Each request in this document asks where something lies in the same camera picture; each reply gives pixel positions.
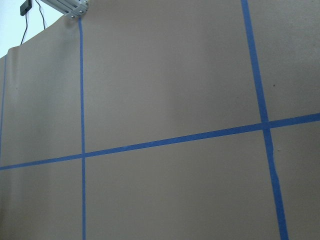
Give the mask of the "brown paper table cover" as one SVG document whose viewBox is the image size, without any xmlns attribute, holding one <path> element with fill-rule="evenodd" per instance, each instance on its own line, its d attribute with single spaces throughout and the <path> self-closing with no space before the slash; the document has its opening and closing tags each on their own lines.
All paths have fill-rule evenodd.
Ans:
<svg viewBox="0 0 320 240">
<path fill-rule="evenodd" d="M 9 49 L 0 237 L 319 239 L 319 1 L 93 0 Z"/>
</svg>

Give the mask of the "small black box device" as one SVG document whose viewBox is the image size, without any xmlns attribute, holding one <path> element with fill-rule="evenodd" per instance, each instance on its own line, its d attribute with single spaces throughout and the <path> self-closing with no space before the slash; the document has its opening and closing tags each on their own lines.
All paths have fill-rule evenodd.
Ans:
<svg viewBox="0 0 320 240">
<path fill-rule="evenodd" d="M 25 0 L 20 6 L 20 15 L 25 16 L 31 8 L 32 8 L 32 0 Z"/>
</svg>

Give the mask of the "aluminium frame post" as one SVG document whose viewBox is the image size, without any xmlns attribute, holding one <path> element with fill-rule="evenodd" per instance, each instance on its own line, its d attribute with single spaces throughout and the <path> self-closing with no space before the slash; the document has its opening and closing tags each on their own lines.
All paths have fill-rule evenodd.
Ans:
<svg viewBox="0 0 320 240">
<path fill-rule="evenodd" d="M 89 8 L 88 0 L 41 0 L 69 19 L 82 17 Z"/>
</svg>

